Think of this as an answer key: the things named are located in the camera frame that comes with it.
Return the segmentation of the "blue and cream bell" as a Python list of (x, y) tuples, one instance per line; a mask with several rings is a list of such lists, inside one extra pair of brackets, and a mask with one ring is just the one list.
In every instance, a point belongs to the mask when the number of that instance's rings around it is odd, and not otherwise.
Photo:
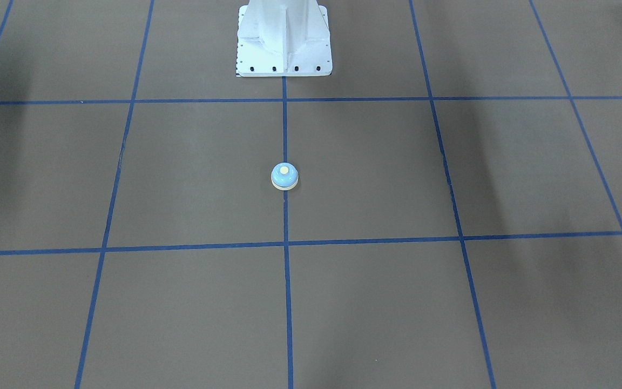
[(274, 188), (289, 191), (299, 182), (299, 172), (291, 163), (283, 162), (275, 165), (270, 173), (270, 180)]

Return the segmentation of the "brown paper table cover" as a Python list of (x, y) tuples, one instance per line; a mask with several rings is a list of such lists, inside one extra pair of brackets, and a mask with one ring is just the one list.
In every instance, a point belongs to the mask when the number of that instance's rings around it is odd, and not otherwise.
[(622, 1), (243, 4), (0, 1), (0, 388), (622, 388)]

